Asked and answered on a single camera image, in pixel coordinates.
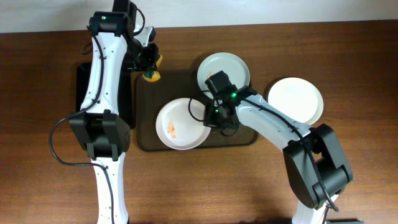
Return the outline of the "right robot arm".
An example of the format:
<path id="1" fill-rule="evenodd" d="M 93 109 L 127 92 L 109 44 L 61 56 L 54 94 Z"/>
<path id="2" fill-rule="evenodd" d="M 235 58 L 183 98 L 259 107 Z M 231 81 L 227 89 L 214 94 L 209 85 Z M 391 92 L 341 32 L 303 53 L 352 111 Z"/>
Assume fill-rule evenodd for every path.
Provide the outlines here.
<path id="1" fill-rule="evenodd" d="M 284 157 L 289 184 L 298 198 L 292 223 L 327 223 L 336 198 L 352 181 L 353 172 L 334 130 L 314 128 L 269 105 L 245 86 L 210 87 L 213 100 L 206 106 L 204 124 L 226 128 L 242 124 L 270 141 Z"/>

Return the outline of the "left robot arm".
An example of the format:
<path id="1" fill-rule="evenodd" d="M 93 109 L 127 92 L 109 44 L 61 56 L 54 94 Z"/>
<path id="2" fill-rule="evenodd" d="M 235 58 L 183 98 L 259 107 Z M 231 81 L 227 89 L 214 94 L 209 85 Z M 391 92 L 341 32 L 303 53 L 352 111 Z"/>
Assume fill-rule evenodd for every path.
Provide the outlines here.
<path id="1" fill-rule="evenodd" d="M 98 223 L 128 223 L 124 201 L 123 165 L 131 140 L 131 128 L 120 116 L 121 75 L 141 72 L 145 80 L 160 79 L 162 56 L 153 43 L 153 27 L 136 24 L 132 12 L 96 12 L 90 19 L 93 58 L 80 113 L 70 126 L 87 152 L 96 176 Z"/>

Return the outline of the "green yellow sponge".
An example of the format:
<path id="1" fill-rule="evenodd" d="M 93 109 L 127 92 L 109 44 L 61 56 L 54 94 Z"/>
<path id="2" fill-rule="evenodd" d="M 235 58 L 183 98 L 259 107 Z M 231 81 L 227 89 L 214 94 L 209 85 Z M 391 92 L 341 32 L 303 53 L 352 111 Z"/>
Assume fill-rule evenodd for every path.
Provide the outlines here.
<path id="1" fill-rule="evenodd" d="M 149 70 L 147 72 L 144 72 L 142 74 L 142 77 L 145 81 L 147 82 L 156 82 L 160 80 L 160 73 L 157 71 L 158 67 L 162 63 L 163 56 L 159 55 L 156 62 L 155 62 L 155 68 L 152 70 Z"/>

